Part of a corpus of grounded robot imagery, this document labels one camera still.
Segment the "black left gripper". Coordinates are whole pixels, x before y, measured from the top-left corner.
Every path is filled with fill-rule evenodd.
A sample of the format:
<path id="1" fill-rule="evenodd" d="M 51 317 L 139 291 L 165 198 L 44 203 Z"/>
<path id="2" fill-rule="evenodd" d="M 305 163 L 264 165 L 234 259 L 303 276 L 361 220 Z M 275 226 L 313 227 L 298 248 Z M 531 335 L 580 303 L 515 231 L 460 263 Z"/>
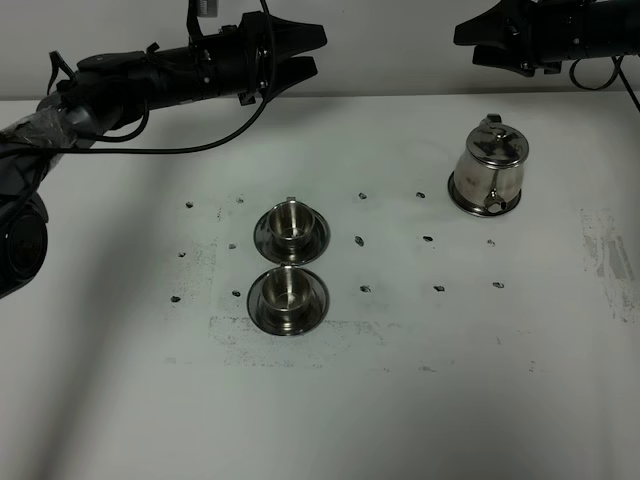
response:
<path id="1" fill-rule="evenodd" d="M 327 44 L 322 25 L 249 12 L 239 25 L 205 35 L 198 15 L 188 13 L 189 50 L 204 99 L 236 95 L 241 105 L 267 102 L 318 74 L 312 57 L 296 57 Z M 273 67 L 274 53 L 283 60 Z"/>

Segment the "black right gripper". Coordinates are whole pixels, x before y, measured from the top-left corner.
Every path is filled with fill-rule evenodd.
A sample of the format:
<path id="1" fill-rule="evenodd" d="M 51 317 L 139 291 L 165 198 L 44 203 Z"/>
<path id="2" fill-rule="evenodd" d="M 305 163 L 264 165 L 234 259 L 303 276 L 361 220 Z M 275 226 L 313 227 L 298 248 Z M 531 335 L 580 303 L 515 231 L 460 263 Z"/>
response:
<path id="1" fill-rule="evenodd" d="M 524 43 L 518 52 L 490 46 Z M 457 46 L 476 46 L 474 65 L 521 76 L 550 74 L 566 61 L 637 55 L 637 1 L 502 0 L 455 27 Z"/>

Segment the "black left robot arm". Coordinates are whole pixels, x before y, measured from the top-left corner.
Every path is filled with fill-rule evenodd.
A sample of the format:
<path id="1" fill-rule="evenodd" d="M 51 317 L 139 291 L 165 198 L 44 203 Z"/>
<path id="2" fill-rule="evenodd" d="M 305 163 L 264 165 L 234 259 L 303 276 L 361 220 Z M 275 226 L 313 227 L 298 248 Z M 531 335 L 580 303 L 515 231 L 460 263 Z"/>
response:
<path id="1" fill-rule="evenodd" d="M 71 69 L 50 53 L 47 95 L 35 113 L 1 131 L 1 294 L 31 282 L 48 247 L 49 216 L 38 194 L 65 154 L 125 154 L 152 111 L 235 95 L 260 110 L 317 73 L 310 52 L 327 43 L 317 24 L 273 16 L 266 5 L 206 35 L 214 1 L 191 1 L 188 43 L 163 50 L 98 54 Z"/>

